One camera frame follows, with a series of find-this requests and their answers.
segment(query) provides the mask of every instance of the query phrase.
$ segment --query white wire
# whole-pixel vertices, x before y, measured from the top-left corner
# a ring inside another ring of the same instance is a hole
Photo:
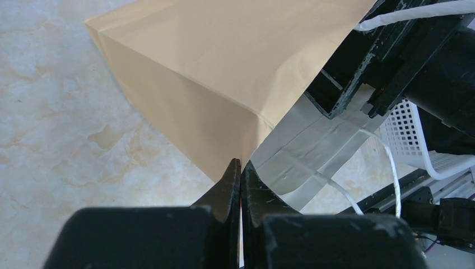
[[[296,164],[296,165],[299,165],[301,166],[302,168],[304,168],[305,170],[307,170],[308,172],[312,173],[314,177],[317,178],[320,178],[323,180],[324,183],[332,186],[333,188],[335,188],[336,190],[338,190],[339,192],[341,192],[341,194],[343,194],[346,199],[348,200],[348,202],[350,202],[351,206],[353,207],[353,209],[355,210],[355,212],[358,214],[358,215],[363,215],[363,211],[361,211],[361,208],[358,206],[358,203],[355,201],[355,199],[351,196],[351,194],[345,190],[341,185],[339,185],[336,181],[334,181],[333,179],[327,177],[326,175],[322,174],[322,173],[319,173],[318,171],[315,172],[313,171],[312,169],[310,169],[308,166],[304,165],[303,163],[299,162],[298,158],[295,157],[293,154],[291,154],[290,152],[287,152],[286,150],[282,150],[282,152],[285,154],[285,156],[289,157],[291,159],[291,161]]]
[[[329,177],[326,177],[325,175],[323,175],[321,173],[318,173],[318,172],[316,172],[314,174],[314,176],[323,178],[325,180],[326,184],[332,186],[333,188],[335,188],[336,190],[341,192],[346,197],[346,200],[348,200],[348,202],[350,202],[350,204],[353,207],[353,209],[355,210],[355,212],[358,215],[364,215],[363,211],[361,211],[361,208],[358,206],[358,203],[355,201],[355,199],[353,199],[351,194],[347,190],[345,190],[340,184],[338,184],[333,179],[331,179]]]
[[[443,3],[428,4],[426,6],[413,7],[405,10],[397,10],[391,13],[377,15],[374,18],[357,24],[355,30],[369,31],[379,26],[393,24],[399,21],[413,20],[416,18],[468,14],[474,12],[474,0],[456,0]]]
[[[396,200],[396,217],[401,217],[401,187],[399,186],[398,173],[396,171],[396,163],[394,162],[391,148],[377,134],[370,132],[366,129],[360,129],[360,131],[369,136],[373,136],[374,138],[376,138],[384,146],[384,149],[386,150],[386,153],[388,154],[389,161],[391,162],[391,171],[393,173],[394,194],[395,194],[395,200]]]

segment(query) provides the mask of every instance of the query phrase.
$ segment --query brown paper bag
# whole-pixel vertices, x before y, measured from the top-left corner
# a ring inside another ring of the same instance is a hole
[[[212,180],[245,164],[375,0],[142,0],[86,21],[130,103]]]

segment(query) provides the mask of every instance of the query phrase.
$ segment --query marble surface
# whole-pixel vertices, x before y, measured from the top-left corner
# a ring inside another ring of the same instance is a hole
[[[213,185],[127,103],[83,25],[130,1],[0,1],[0,268],[40,268],[80,208],[189,205]],[[371,138],[334,179],[364,198],[390,184],[386,161]],[[347,206],[325,187],[303,212]]]

